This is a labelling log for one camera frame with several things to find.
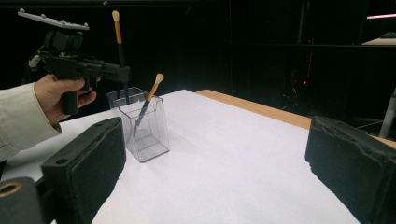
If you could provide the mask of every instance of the paintbrush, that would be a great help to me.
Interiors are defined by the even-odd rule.
[[[148,109],[149,102],[151,101],[151,98],[154,96],[154,93],[157,90],[158,85],[160,85],[160,83],[163,81],[163,78],[164,78],[163,74],[157,74],[157,76],[155,77],[154,85],[152,86],[151,91],[148,94],[148,98],[146,99],[145,103],[143,104],[143,107],[139,113],[139,117],[135,123],[134,133],[136,133],[136,129],[139,126],[140,122],[142,121],[142,118],[144,117],[144,115]]]
[[[120,28],[120,13],[117,10],[114,10],[111,14],[113,16],[114,26],[116,28],[116,37],[117,37],[117,44],[119,47],[119,56],[120,56],[120,66],[125,67],[125,58],[123,55],[121,28]],[[126,104],[129,105],[130,103],[129,103],[129,93],[128,93],[128,82],[124,82],[123,88],[125,92]]]

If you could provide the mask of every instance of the dark background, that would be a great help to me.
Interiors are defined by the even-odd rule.
[[[359,126],[380,121],[396,86],[394,47],[361,43],[395,31],[385,0],[0,1],[0,88],[20,85],[28,57],[51,26],[19,17],[19,8],[49,18],[87,22],[82,53],[118,63],[111,11],[120,13],[129,85],[157,95],[210,89],[304,116],[325,115]],[[122,88],[102,80],[98,99],[71,119],[108,109],[106,94]]]

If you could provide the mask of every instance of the transparent cup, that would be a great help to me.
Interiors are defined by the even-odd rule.
[[[110,110],[122,119],[125,146],[140,162],[169,151],[163,99],[153,96],[147,101],[148,95],[137,87],[129,88],[127,104],[124,90],[107,94]]]

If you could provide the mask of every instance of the human hand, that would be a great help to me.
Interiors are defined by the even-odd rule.
[[[46,75],[35,83],[35,96],[41,106],[47,120],[51,125],[67,119],[62,108],[62,93],[68,91],[78,92],[78,108],[93,102],[96,98],[96,92],[88,94],[85,91],[79,91],[84,86],[85,80],[58,79],[55,75]]]

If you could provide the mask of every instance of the trigger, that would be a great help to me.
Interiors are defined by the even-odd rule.
[[[96,77],[90,77],[90,87],[96,89],[98,87],[98,82],[96,81]]]
[[[85,84],[81,88],[82,91],[89,91],[90,90],[90,78],[84,78]]]

